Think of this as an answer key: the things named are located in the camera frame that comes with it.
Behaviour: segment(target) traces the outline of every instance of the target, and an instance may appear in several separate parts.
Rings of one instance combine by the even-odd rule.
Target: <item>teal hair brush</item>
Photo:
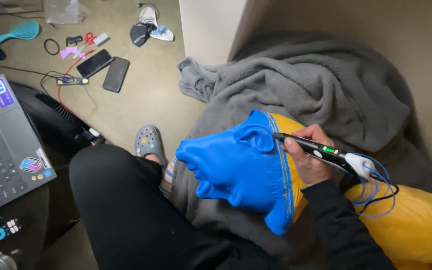
[[[8,34],[0,35],[0,44],[9,38],[20,40],[32,40],[39,34],[39,24],[36,21],[28,20],[12,28]]]

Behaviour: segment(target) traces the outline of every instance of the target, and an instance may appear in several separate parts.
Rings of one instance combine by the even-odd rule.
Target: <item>hand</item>
[[[318,124],[312,124],[292,132],[291,135],[313,140],[327,146],[334,146],[333,141],[326,136]],[[285,138],[284,146],[281,146],[281,148],[293,158],[294,163],[296,163],[297,173],[306,184],[306,187],[331,178],[331,165],[306,154],[293,138]]]

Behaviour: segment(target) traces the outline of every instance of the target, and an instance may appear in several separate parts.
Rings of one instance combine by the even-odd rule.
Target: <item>gray crocs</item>
[[[166,168],[163,144],[156,126],[149,124],[139,129],[134,140],[134,149],[136,150],[136,156],[142,158],[149,154],[157,156],[163,168]]]

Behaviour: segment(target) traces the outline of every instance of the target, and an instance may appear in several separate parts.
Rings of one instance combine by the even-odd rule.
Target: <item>black sleeve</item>
[[[330,270],[396,270],[332,179],[301,190],[316,216]]]

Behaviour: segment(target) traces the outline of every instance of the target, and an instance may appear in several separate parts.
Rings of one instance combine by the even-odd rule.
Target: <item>black hair tie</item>
[[[48,48],[46,47],[46,44],[47,44],[48,41],[52,41],[52,42],[54,42],[54,43],[56,44],[56,46],[57,46],[57,52],[55,52],[55,53],[51,53],[50,51],[48,51]],[[52,39],[52,38],[48,38],[48,39],[46,39],[46,40],[44,41],[44,50],[45,50],[47,53],[49,53],[50,55],[57,55],[57,54],[60,52],[60,45],[56,42],[56,40],[54,40],[54,39]]]

